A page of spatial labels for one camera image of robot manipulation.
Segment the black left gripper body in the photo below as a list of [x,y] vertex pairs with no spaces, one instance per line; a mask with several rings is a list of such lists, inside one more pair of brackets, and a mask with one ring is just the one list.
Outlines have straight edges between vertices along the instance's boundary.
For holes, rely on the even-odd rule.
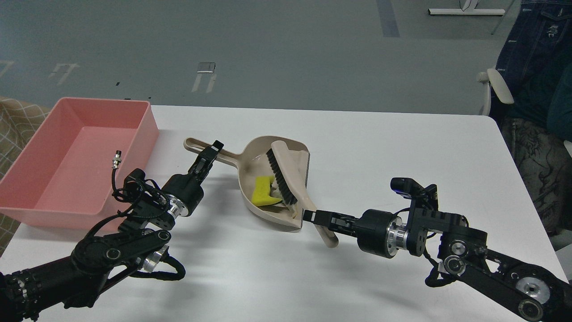
[[172,200],[177,199],[178,216],[188,217],[204,196],[202,182],[206,177],[195,177],[190,174],[175,174],[165,183],[162,192],[169,195]]

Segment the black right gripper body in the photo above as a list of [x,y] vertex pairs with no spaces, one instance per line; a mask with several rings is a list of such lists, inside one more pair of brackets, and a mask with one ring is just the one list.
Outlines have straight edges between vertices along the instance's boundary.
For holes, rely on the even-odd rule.
[[359,249],[366,253],[393,258],[398,252],[395,234],[402,223],[394,213],[369,209],[360,218],[333,213],[328,229],[355,237]]

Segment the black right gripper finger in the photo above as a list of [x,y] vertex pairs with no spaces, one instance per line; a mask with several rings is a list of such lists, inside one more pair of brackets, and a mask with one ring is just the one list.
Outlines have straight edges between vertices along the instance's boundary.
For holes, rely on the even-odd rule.
[[329,226],[332,222],[333,212],[309,209],[304,210],[303,220],[318,226]]

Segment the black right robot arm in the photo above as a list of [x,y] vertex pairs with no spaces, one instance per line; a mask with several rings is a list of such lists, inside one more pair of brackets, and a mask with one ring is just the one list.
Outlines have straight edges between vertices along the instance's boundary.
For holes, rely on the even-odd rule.
[[361,217],[304,208],[303,220],[356,238],[362,251],[393,258],[398,250],[423,256],[429,287],[461,281],[528,322],[569,322],[571,285],[547,269],[488,248],[488,234],[465,216],[438,209],[437,186],[392,178],[391,189],[410,200],[407,221],[397,213],[366,210]]

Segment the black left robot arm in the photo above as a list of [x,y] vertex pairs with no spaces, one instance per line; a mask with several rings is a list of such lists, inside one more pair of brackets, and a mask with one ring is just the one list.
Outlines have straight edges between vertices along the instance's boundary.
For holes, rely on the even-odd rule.
[[184,265],[169,254],[170,230],[176,218],[190,216],[202,200],[202,182],[222,149],[220,141],[206,145],[188,173],[171,176],[164,187],[135,169],[121,188],[116,172],[122,153],[116,151],[112,195],[129,207],[95,224],[71,255],[1,275],[1,320],[36,321],[42,310],[60,302],[65,308],[92,308],[102,293],[130,276],[183,279]]

